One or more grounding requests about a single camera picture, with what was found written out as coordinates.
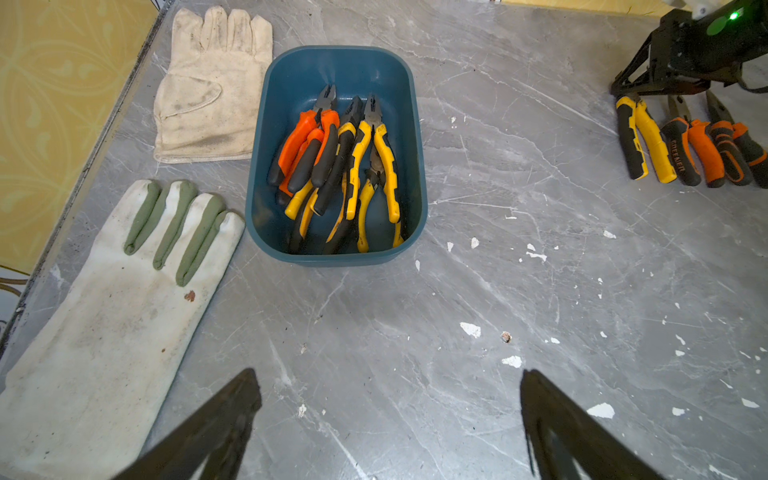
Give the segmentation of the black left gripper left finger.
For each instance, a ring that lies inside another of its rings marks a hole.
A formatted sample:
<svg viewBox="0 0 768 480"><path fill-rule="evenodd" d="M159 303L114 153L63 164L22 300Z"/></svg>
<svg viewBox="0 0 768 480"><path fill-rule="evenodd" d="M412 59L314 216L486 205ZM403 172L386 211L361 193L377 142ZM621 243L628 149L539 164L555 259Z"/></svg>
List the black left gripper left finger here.
<svg viewBox="0 0 768 480"><path fill-rule="evenodd" d="M262 406L256 372L245 368L118 479L235 479Z"/></svg>

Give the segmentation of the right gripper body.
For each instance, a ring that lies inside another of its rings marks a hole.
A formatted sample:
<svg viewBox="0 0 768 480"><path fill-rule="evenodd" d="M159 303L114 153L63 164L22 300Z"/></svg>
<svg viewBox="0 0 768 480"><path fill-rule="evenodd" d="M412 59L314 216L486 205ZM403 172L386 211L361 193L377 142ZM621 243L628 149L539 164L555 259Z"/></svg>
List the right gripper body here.
<svg viewBox="0 0 768 480"><path fill-rule="evenodd" d="M713 82L737 83L743 64L743 20L742 8L699 20L686 10L668 12L616 76L610 93L690 95L709 89Z"/></svg>

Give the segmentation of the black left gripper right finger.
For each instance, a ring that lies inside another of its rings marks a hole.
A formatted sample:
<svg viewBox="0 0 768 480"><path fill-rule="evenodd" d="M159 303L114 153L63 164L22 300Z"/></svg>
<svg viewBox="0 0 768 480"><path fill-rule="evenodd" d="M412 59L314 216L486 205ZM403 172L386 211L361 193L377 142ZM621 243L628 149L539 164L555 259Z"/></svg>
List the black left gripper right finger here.
<svg viewBox="0 0 768 480"><path fill-rule="evenodd" d="M661 477L542 372L523 372L520 402L530 470L539 478Z"/></svg>

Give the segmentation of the orange black combination pliers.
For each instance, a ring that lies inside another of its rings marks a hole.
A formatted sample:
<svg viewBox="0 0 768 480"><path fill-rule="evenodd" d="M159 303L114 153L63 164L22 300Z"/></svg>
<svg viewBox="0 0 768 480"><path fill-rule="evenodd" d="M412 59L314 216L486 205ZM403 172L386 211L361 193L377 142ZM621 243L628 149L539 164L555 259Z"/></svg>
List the orange black combination pliers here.
<svg viewBox="0 0 768 480"><path fill-rule="evenodd" d="M706 133L708 123L695 120L680 95L668 95L667 103L669 118L661 133L678 179L688 186L696 186L705 179L709 188L722 187L724 165Z"/></svg>

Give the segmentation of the orange black long-nose pliers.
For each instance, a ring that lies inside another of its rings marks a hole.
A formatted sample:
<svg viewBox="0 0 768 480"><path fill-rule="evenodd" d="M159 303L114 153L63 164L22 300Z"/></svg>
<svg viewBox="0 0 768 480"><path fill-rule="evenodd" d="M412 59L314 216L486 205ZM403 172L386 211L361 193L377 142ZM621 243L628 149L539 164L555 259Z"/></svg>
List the orange black long-nose pliers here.
<svg viewBox="0 0 768 480"><path fill-rule="evenodd" d="M748 127L735 122L711 91L705 93L710 124L708 134L721 155L726 178L738 186L756 183L767 188L767 150L750 136Z"/></svg>

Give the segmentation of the yellow black combination pliers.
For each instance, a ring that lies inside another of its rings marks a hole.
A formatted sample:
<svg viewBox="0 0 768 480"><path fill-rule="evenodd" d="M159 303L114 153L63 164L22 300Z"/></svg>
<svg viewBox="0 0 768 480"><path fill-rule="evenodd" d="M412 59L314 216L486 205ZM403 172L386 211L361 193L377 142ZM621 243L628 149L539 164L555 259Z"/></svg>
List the yellow black combination pliers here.
<svg viewBox="0 0 768 480"><path fill-rule="evenodd" d="M351 148L356 128L361 120L363 102L355 96L347 109L339 114L338 136L333 136L315 166L311 179L298 190L285 208L285 215L294 221L289 239L289 252L301 249L312 218L325 213L333 196L340 190L346 155Z"/></svg>

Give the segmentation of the teal plastic storage box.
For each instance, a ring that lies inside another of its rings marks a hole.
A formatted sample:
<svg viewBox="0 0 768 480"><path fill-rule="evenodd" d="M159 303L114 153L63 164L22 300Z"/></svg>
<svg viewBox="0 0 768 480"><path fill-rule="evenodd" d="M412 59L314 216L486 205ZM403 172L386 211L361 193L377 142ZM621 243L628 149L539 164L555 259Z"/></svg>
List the teal plastic storage box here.
<svg viewBox="0 0 768 480"><path fill-rule="evenodd" d="M424 228L424 156L412 73L362 46L293 49L268 68L247 227L274 258L314 266L390 260Z"/></svg>

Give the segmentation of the yellow handled pliers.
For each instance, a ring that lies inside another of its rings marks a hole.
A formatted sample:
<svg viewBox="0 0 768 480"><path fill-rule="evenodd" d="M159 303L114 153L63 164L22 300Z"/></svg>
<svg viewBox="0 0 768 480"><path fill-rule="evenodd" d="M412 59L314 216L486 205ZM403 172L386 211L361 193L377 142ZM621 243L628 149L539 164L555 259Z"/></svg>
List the yellow handled pliers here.
<svg viewBox="0 0 768 480"><path fill-rule="evenodd" d="M629 177L639 180L655 170L657 179L671 183L677 173L669 159L668 148L647 104L637 95L623 95L616 100L619 142Z"/></svg>

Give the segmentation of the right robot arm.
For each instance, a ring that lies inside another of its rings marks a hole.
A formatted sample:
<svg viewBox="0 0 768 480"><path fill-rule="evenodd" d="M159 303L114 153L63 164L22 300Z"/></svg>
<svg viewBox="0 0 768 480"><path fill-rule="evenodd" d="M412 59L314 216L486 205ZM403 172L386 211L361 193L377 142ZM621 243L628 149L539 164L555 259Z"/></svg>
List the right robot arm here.
<svg viewBox="0 0 768 480"><path fill-rule="evenodd" d="M700 19L673 9L616 76L610 94L695 95L713 82L764 94L766 87L746 84L743 64L766 53L765 1L731 1Z"/></svg>

